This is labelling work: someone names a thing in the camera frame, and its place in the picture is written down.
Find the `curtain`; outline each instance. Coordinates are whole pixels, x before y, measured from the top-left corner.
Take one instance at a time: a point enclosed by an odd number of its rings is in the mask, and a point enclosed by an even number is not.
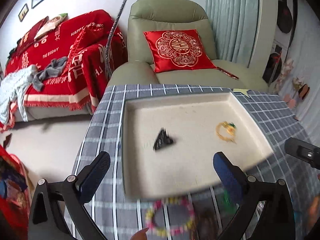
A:
[[[217,56],[248,67],[256,36],[259,0],[207,0]]]
[[[288,57],[294,60],[294,69],[286,77],[279,95],[294,95],[292,79],[298,77],[310,87],[293,112],[306,129],[313,144],[320,146],[320,22],[306,0],[298,0],[297,26]]]

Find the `armrest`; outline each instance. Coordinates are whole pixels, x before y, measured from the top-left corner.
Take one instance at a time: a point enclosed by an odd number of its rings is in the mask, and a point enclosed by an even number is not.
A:
[[[146,62],[125,63],[118,67],[108,83],[108,86],[125,84],[159,84],[151,66]]]

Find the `red wedding blanket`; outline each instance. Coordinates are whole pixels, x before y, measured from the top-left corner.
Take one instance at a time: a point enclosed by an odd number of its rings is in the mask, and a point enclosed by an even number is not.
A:
[[[76,110],[90,103],[92,111],[95,111],[108,84],[104,46],[112,25],[113,19],[108,13],[103,10],[92,11],[63,22],[56,30],[12,58],[5,70],[6,75],[31,64],[43,70],[52,59],[68,56],[66,68],[60,77],[44,81],[41,92],[32,86],[28,88],[24,106],[68,107]],[[128,61],[127,49],[118,28],[109,53],[113,70]],[[13,125],[14,119],[11,118],[7,127]]]

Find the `gray towel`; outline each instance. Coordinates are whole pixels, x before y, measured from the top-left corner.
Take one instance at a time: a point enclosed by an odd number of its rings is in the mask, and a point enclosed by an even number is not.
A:
[[[49,78],[58,77],[66,67],[68,57],[53,59],[44,70],[39,71],[32,81],[33,88],[40,92],[43,88],[43,81]]]

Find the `green leather armchair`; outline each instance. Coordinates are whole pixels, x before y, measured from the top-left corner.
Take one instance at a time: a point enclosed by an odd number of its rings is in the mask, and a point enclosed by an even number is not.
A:
[[[212,62],[239,77],[235,80],[216,69],[176,70],[155,74],[153,57],[143,32],[196,29]],[[268,91],[262,77],[241,64],[219,60],[207,14],[189,0],[138,0],[128,22],[129,62],[117,68],[108,86],[123,84],[189,84]]]

